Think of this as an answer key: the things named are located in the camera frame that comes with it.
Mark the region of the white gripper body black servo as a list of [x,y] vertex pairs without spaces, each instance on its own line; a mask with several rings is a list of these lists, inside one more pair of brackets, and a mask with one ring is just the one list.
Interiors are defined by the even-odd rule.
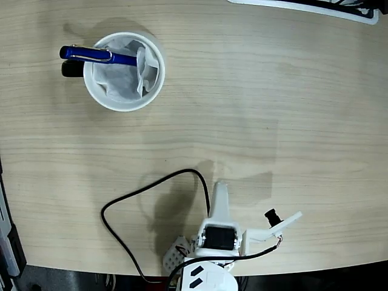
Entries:
[[239,256],[241,241],[240,229],[228,226],[207,226],[197,233],[193,256],[195,258]]

